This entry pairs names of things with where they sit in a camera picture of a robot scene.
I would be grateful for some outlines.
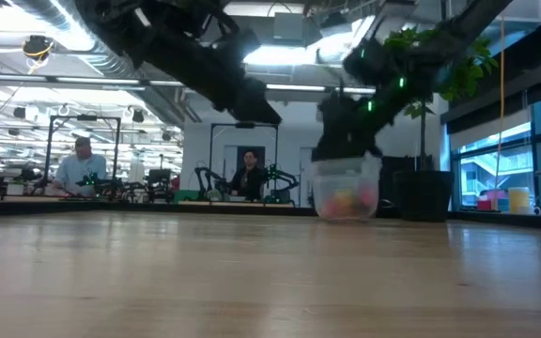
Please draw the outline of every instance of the pipe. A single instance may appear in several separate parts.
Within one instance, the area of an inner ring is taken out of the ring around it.
[[[119,57],[86,27],[73,0],[6,0],[11,6],[20,8],[35,18],[48,23],[56,30],[55,39],[73,51],[85,51],[93,55],[80,58],[105,77],[143,78],[144,73],[136,71],[131,60]],[[133,93],[146,104],[156,107],[152,111],[164,123],[182,126],[184,117],[177,107],[165,101],[151,88]]]

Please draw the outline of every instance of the metal frame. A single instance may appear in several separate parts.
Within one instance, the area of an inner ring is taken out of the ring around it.
[[[214,152],[214,129],[216,127],[235,127],[236,129],[239,129],[239,125],[242,125],[240,123],[212,123],[210,125],[210,143],[209,143],[209,160],[208,160],[208,169],[212,171],[212,155]],[[274,128],[274,163],[277,163],[277,154],[279,153],[279,125],[273,125],[273,124],[261,124],[261,123],[253,123],[250,124],[250,126],[254,126],[253,129],[256,128]],[[277,181],[274,181],[274,189],[277,190]]]
[[[43,173],[43,180],[47,180],[49,176],[49,166],[50,158],[52,156],[52,140],[54,138],[54,132],[56,128],[54,127],[54,122],[59,119],[76,119],[79,120],[80,115],[77,116],[62,116],[62,115],[51,115],[49,120],[49,134],[47,136],[47,152],[45,153],[45,172]],[[114,169],[112,169],[112,178],[116,178],[116,165],[118,163],[118,144],[120,142],[120,117],[103,117],[103,116],[89,116],[91,118],[102,119],[102,120],[114,120],[116,121],[116,143],[114,146]]]

